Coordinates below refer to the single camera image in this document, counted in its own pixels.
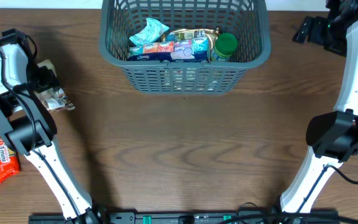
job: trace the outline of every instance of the plastic basket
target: plastic basket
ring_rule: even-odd
[[[236,36],[231,62],[127,61],[129,37],[158,19],[170,30],[215,29]],[[271,51],[264,0],[103,0],[101,55],[124,71],[135,89],[158,94],[223,94]]]

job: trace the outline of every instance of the gold wrapper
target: gold wrapper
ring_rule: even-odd
[[[220,29],[217,27],[215,30],[212,29],[177,29],[167,34],[161,35],[161,41],[181,41],[189,40],[198,37],[207,37],[209,42],[210,50],[214,47],[215,41],[218,39]]]

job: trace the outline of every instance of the wooden table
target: wooden table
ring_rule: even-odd
[[[270,59],[224,96],[149,96],[99,54],[100,10],[0,9],[0,32],[15,27],[57,68],[74,111],[54,113],[60,146],[76,178],[109,208],[237,209],[270,206],[306,154],[313,116],[330,112],[345,58],[291,41],[312,12],[269,12]],[[37,170],[0,185],[0,223],[26,223],[60,207]],[[358,179],[358,156],[342,170]],[[318,201],[358,218],[358,186],[334,174]]]

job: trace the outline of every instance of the light blue package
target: light blue package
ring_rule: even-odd
[[[136,46],[155,42],[164,32],[169,30],[169,27],[162,24],[160,21],[153,18],[146,18],[146,27],[139,33],[129,37]]]

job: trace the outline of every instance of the jar with green lid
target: jar with green lid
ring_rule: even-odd
[[[237,49],[237,39],[229,33],[219,35],[215,46],[211,50],[211,60],[216,62],[227,62]]]

